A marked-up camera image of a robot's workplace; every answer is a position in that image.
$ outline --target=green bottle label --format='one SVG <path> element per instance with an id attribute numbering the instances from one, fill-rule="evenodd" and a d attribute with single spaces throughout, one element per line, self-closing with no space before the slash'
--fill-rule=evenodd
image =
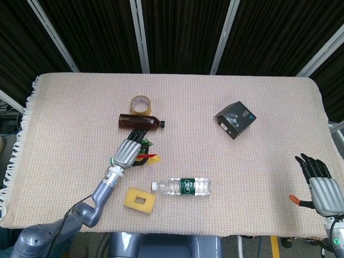
<path id="1" fill-rule="evenodd" d="M 181 194 L 182 195 L 195 195 L 195 179 L 194 178 L 181 179 Z"/>

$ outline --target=bottle cap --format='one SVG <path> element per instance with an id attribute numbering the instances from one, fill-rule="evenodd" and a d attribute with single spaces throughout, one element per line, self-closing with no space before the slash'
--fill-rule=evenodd
<path id="1" fill-rule="evenodd" d="M 156 191 L 157 190 L 157 182 L 152 183 L 152 190 Z"/>

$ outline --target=orange finger tip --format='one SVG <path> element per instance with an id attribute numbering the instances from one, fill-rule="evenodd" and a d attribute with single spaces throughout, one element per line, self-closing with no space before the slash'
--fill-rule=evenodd
<path id="1" fill-rule="evenodd" d="M 296 205 L 299 205 L 300 200 L 295 195 L 290 195 L 289 198 L 291 199 L 293 203 L 295 203 Z"/>

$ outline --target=brown plastic bottle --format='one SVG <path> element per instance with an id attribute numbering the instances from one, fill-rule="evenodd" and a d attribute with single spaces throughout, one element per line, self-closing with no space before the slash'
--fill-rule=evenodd
<path id="1" fill-rule="evenodd" d="M 159 121 L 156 117 L 140 116 L 136 114 L 120 114 L 118 118 L 119 128 L 156 130 L 165 127 L 165 121 Z"/>

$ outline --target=black curtain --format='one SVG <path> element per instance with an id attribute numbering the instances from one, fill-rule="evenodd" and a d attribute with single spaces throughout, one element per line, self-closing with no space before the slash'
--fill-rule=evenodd
<path id="1" fill-rule="evenodd" d="M 209 74 L 230 0 L 142 0 L 151 73 Z"/>
<path id="2" fill-rule="evenodd" d="M 70 71 L 27 1 L 0 1 L 0 89 L 21 105 L 37 75 Z"/>
<path id="3" fill-rule="evenodd" d="M 40 0 L 82 72 L 140 73 L 129 0 Z"/>
<path id="4" fill-rule="evenodd" d="M 344 45 L 342 44 L 311 76 L 319 86 L 328 118 L 344 120 Z"/>
<path id="5" fill-rule="evenodd" d="M 241 0 L 218 74 L 295 76 L 343 14 L 343 0 Z"/>

